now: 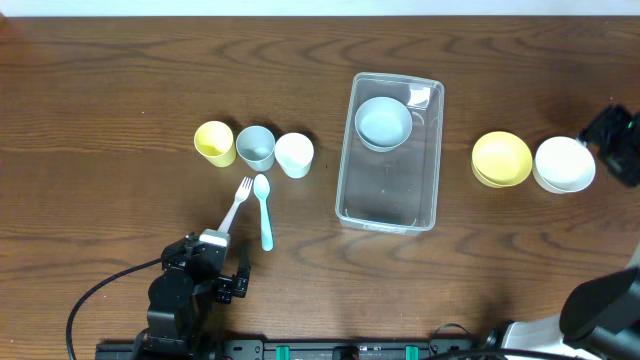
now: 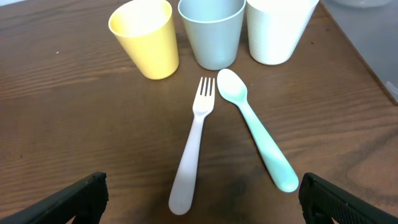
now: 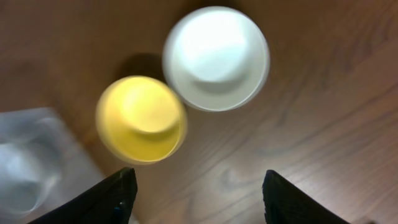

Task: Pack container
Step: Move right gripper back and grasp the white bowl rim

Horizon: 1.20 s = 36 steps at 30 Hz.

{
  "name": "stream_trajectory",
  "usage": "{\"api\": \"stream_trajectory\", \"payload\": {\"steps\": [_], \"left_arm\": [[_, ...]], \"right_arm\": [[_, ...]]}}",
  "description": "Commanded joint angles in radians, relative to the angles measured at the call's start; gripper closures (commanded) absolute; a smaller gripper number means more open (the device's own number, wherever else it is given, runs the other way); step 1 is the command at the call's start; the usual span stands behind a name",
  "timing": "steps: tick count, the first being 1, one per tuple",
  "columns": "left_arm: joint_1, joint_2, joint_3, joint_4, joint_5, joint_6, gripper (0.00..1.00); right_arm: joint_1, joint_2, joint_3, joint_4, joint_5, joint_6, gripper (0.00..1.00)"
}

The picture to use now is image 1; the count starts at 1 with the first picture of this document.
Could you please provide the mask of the white bowl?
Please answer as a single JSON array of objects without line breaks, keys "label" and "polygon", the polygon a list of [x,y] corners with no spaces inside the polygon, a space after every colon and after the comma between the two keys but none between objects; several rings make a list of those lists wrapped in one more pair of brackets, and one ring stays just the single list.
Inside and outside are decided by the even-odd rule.
[{"label": "white bowl", "polygon": [[595,159],[578,140],[552,137],[543,141],[536,150],[533,175],[548,192],[579,192],[589,187],[595,178]]}]

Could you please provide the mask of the white plastic fork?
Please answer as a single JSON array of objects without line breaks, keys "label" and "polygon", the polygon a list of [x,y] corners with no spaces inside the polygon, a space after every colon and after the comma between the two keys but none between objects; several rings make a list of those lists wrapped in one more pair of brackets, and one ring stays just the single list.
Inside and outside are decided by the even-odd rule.
[{"label": "white plastic fork", "polygon": [[229,231],[239,206],[246,201],[251,194],[253,182],[254,179],[250,177],[244,177],[241,181],[235,193],[234,202],[218,228],[220,232],[227,233]]}]

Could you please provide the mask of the light blue plastic spoon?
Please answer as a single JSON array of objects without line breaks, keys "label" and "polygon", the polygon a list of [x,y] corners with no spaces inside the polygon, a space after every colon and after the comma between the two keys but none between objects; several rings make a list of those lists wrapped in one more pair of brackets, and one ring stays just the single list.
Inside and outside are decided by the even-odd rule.
[{"label": "light blue plastic spoon", "polygon": [[258,174],[253,184],[254,195],[259,200],[260,205],[260,226],[261,226],[261,244],[262,249],[266,252],[274,249],[274,238],[268,209],[268,197],[271,187],[267,177],[264,174]]}]

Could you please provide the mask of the yellow bowl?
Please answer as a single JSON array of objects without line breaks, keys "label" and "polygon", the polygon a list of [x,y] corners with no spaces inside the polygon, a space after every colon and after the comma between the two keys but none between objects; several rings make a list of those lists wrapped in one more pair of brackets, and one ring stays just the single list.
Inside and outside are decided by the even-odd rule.
[{"label": "yellow bowl", "polygon": [[492,188],[506,188],[524,182],[532,172],[529,146],[506,131],[489,132],[473,146],[471,167],[474,176]]}]

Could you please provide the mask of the yellow cup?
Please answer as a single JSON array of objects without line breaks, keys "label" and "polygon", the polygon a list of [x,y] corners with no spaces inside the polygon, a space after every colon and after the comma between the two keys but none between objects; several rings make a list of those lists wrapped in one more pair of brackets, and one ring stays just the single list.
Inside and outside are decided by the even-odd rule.
[{"label": "yellow cup", "polygon": [[230,166],[236,159],[234,134],[220,121],[200,125],[194,134],[194,146],[200,155],[219,168]]}]

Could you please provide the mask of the grey cup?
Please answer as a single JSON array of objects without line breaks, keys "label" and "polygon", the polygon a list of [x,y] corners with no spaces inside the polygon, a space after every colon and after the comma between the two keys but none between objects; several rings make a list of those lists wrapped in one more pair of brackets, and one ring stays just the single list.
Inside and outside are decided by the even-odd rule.
[{"label": "grey cup", "polygon": [[269,170],[275,162],[275,137],[263,126],[250,126],[236,139],[236,150],[245,163],[257,172]]}]

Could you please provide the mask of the white cup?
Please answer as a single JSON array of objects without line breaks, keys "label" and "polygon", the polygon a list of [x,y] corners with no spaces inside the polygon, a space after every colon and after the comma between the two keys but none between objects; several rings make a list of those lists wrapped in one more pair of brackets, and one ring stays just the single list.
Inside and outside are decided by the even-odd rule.
[{"label": "white cup", "polygon": [[313,143],[301,133],[287,133],[276,141],[276,161],[290,178],[305,177],[310,171],[313,157]]}]

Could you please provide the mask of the grey bowl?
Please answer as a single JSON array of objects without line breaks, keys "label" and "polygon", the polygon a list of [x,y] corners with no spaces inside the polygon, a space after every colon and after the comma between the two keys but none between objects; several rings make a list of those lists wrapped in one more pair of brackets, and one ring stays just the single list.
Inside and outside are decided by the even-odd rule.
[{"label": "grey bowl", "polygon": [[374,152],[389,152],[410,137],[413,120],[400,101],[374,97],[357,109],[355,129],[365,147]]}]

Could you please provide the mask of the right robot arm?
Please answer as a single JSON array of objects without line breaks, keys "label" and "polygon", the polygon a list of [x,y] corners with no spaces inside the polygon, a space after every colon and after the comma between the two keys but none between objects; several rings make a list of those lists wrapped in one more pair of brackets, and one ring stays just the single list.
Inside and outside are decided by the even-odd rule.
[{"label": "right robot arm", "polygon": [[[622,105],[605,108],[578,135],[627,187],[639,185],[639,115]],[[639,255],[626,269],[575,288],[561,312],[534,322],[513,322],[477,351],[486,359],[637,359]]]}]

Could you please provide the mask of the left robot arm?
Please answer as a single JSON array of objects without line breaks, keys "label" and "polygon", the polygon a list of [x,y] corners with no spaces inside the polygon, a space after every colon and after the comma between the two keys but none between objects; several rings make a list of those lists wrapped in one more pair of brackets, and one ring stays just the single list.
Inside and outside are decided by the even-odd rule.
[{"label": "left robot arm", "polygon": [[206,333],[206,324],[215,303],[246,296],[251,272],[243,257],[235,274],[222,273],[229,243],[228,233],[207,229],[163,250],[163,273],[148,290],[148,328],[134,341],[133,359],[224,357],[222,342]]}]

